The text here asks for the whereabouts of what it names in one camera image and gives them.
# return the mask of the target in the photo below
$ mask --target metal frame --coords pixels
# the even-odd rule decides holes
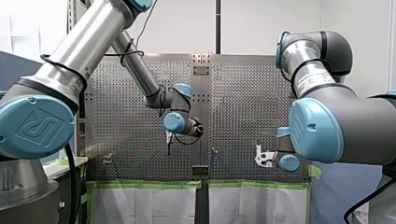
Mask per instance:
[[[86,118],[86,147],[88,152],[93,152],[93,154],[87,154],[94,158],[92,160],[93,169],[91,169],[93,173],[89,176],[93,180],[98,178],[98,174],[92,174],[103,172],[101,169],[105,169],[102,167],[103,163],[110,161],[113,164],[117,164],[118,162],[113,161],[114,159],[119,161],[129,160],[129,163],[133,164],[136,162],[135,157],[140,158],[139,160],[142,162],[152,162],[150,169],[147,169],[148,173],[141,173],[137,176],[137,172],[133,171],[134,168],[131,168],[129,171],[123,170],[124,173],[122,176],[116,176],[115,167],[112,167],[109,168],[113,170],[110,171],[112,175],[105,175],[104,178],[152,180],[245,178],[286,182],[306,182],[309,180],[306,169],[307,164],[304,161],[302,162],[301,170],[297,173],[283,172],[279,168],[262,168],[254,161],[257,141],[262,141],[262,145],[266,149],[276,148],[276,129],[279,126],[287,125],[289,106],[293,101],[290,98],[289,84],[284,82],[274,67],[274,57],[148,54],[145,57],[145,61],[164,86],[171,86],[175,81],[191,82],[191,87],[194,91],[191,99],[191,116],[199,118],[205,125],[205,134],[198,143],[190,147],[180,146],[178,144],[172,145],[172,149],[176,153],[185,153],[185,150],[189,151],[188,153],[178,155],[181,155],[179,157],[181,161],[172,160],[172,150],[171,157],[167,157],[165,153],[165,133],[163,132],[163,136],[161,134],[161,119],[155,118],[157,115],[156,111],[143,106],[143,101],[141,100],[143,97],[140,90],[134,84],[133,79],[126,70],[120,67],[119,59],[106,58],[97,69],[99,77],[92,77],[90,80],[91,85],[85,93],[86,110],[88,111]],[[196,69],[201,69],[201,72],[199,72],[201,74],[194,74],[194,71],[198,71]],[[266,75],[268,78],[257,78],[258,75]],[[106,90],[107,87],[114,88],[114,90]],[[117,98],[110,99],[113,97],[111,94],[116,94]],[[110,101],[115,100],[121,100],[122,103],[110,103]],[[127,146],[123,146],[120,140],[117,140],[119,136],[112,133],[115,132],[114,130],[109,130],[110,133],[108,134],[112,134],[109,138],[114,138],[111,141],[117,144],[111,149],[113,151],[107,150],[104,147],[104,142],[98,139],[98,136],[104,137],[103,134],[106,133],[92,132],[93,129],[100,131],[98,125],[103,125],[100,123],[100,118],[104,115],[100,110],[106,109],[107,104],[112,104],[113,107],[118,106],[120,113],[123,114],[141,112],[137,122],[141,122],[141,119],[146,119],[148,125],[151,125],[149,126],[150,130],[152,128],[151,132],[157,132],[157,135],[148,136],[150,133],[145,133],[140,127],[136,129],[134,127],[135,125],[130,123],[131,119],[136,119],[136,117],[125,119],[117,115],[110,116],[108,113],[118,113],[118,111],[112,110],[112,108],[108,108],[107,111],[103,112],[106,112],[107,118],[110,118],[107,121],[108,125],[111,125],[111,122],[128,122],[127,124],[121,124],[123,126],[120,128],[120,131],[130,132],[137,138],[139,136],[145,136],[148,139],[154,138],[149,140],[150,143],[162,140],[163,143],[160,142],[146,146],[144,145],[145,143],[140,143],[143,145],[130,145],[138,147],[134,148],[134,152],[132,152]],[[115,155],[117,148],[123,148],[120,152],[123,154]],[[147,157],[152,150],[158,150],[158,153],[163,151],[163,153],[159,154],[161,156],[155,156],[151,161],[145,161],[144,157]],[[183,174],[169,174],[175,171],[171,168],[173,166],[188,167],[182,168],[184,170]],[[193,173],[192,169],[194,168],[197,170],[209,168],[209,172],[203,172],[201,174]],[[160,174],[153,175],[152,173],[154,172],[160,172]]]

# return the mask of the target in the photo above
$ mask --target pegboard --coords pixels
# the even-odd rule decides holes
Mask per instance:
[[[104,58],[85,94],[90,180],[188,180],[193,165],[208,165],[216,179],[305,181],[304,162],[299,172],[286,173],[254,161],[256,143],[276,149],[277,127],[287,125],[292,102],[274,57],[156,54],[145,61],[164,86],[191,84],[191,115],[204,122],[205,137],[195,146],[173,144],[168,156],[163,118],[145,107],[120,60]],[[197,76],[197,66],[208,73]]]

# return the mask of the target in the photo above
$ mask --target gray joint housing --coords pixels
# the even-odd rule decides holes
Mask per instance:
[[[361,99],[344,87],[327,87],[306,97],[325,104],[344,138],[340,162],[385,165],[396,157],[396,109],[381,98]]]
[[[343,36],[332,31],[289,34],[282,42],[281,52],[283,53],[288,46],[301,40],[311,41],[318,46],[320,58],[332,66],[332,76],[344,76],[350,73],[353,62],[352,49]]]
[[[175,110],[187,121],[182,134],[191,135],[194,133],[192,127],[195,122],[190,119],[191,104],[189,104],[189,100],[173,89],[160,88],[155,94],[146,96],[146,105],[153,109],[170,108]]]
[[[351,47],[335,32],[287,35],[282,44],[285,70],[294,73],[298,64],[304,64],[297,71],[294,84],[316,73],[327,76],[319,72],[326,69],[321,62],[306,64],[318,57],[330,64],[333,77],[346,75],[352,67]],[[318,82],[303,94],[299,94],[299,88],[296,91],[299,97],[320,101],[334,115],[343,138],[343,151],[338,161],[384,165],[395,159],[396,109],[392,102],[381,98],[361,99],[345,85],[325,82]]]

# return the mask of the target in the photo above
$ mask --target blue cap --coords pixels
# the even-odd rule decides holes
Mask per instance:
[[[294,172],[300,167],[300,161],[294,155],[284,155],[279,160],[279,167],[284,171]]]
[[[296,152],[311,161],[337,162],[344,152],[341,127],[320,101],[295,101],[289,113],[290,138]]]
[[[186,126],[186,121],[180,114],[172,112],[167,114],[163,119],[163,126],[168,132],[182,133],[184,131],[184,127]]]
[[[177,89],[178,91],[180,91],[180,93],[182,93],[183,95],[191,98],[192,96],[192,89],[191,86],[188,84],[184,84],[184,83],[176,83],[173,86],[175,89]]]
[[[396,90],[388,91],[387,95],[396,95]]]
[[[284,137],[286,135],[290,134],[290,128],[289,127],[280,127],[277,129],[277,135],[276,137],[280,138],[280,137]]]
[[[0,107],[0,127],[0,154],[32,160],[61,150],[72,137],[75,122],[62,101],[28,95]]]
[[[145,12],[152,6],[152,0],[129,0],[129,2],[140,12]]]

